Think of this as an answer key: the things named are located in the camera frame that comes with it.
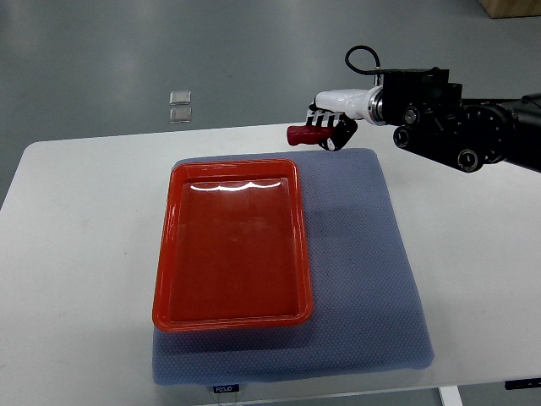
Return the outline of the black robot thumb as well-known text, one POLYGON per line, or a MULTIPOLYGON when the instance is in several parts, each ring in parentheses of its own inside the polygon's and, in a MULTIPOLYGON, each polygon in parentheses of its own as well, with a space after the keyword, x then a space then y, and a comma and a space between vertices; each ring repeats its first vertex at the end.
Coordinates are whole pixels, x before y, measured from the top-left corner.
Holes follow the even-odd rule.
POLYGON ((325 125, 325 127, 333 127, 335 130, 332 136, 325 142, 320 143, 319 146, 326 151, 339 151, 355 134, 358 129, 358 124, 353 119, 341 117, 341 121, 337 126, 325 125))

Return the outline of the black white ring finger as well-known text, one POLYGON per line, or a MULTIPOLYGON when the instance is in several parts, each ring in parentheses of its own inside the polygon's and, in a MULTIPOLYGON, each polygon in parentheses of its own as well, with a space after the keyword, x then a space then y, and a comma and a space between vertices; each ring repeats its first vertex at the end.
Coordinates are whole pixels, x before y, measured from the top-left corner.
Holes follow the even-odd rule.
POLYGON ((322 111, 322 110, 318 110, 315 114, 314 114, 314 124, 316 126, 323 126, 323 122, 325 120, 325 112, 322 111))

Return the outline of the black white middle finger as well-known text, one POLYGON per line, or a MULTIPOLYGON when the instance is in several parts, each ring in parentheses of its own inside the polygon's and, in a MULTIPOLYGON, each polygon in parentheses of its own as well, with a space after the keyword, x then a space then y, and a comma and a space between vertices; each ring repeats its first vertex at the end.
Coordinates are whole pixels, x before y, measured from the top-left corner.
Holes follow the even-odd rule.
POLYGON ((333 112, 326 112, 325 113, 325 124, 327 126, 333 125, 333 112))

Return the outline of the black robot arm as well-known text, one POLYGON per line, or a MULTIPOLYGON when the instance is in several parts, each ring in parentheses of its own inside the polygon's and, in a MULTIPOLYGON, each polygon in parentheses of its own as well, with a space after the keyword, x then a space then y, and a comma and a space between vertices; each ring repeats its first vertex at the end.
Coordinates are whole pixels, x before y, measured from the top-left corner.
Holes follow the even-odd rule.
POLYGON ((462 87, 446 69, 371 70, 369 90, 320 92, 299 129, 287 132, 291 144, 339 151, 363 120, 394 127, 396 147, 473 173, 509 162, 540 169, 540 95, 518 99, 464 99, 462 87))

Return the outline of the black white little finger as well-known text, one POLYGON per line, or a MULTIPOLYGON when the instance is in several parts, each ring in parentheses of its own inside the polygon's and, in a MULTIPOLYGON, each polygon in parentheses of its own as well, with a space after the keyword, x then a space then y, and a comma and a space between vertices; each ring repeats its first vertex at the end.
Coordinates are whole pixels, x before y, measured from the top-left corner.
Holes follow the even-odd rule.
POLYGON ((308 107, 306 124, 308 126, 316 125, 316 104, 314 102, 312 102, 308 107))

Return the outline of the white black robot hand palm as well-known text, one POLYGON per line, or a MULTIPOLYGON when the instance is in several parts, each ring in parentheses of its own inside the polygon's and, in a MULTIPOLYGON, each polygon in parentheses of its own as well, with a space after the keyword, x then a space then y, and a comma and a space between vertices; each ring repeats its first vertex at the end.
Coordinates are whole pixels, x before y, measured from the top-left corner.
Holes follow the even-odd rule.
POLYGON ((383 124, 382 88, 369 90, 322 91, 314 99, 319 110, 345 114, 353 120, 365 120, 373 125, 383 124))

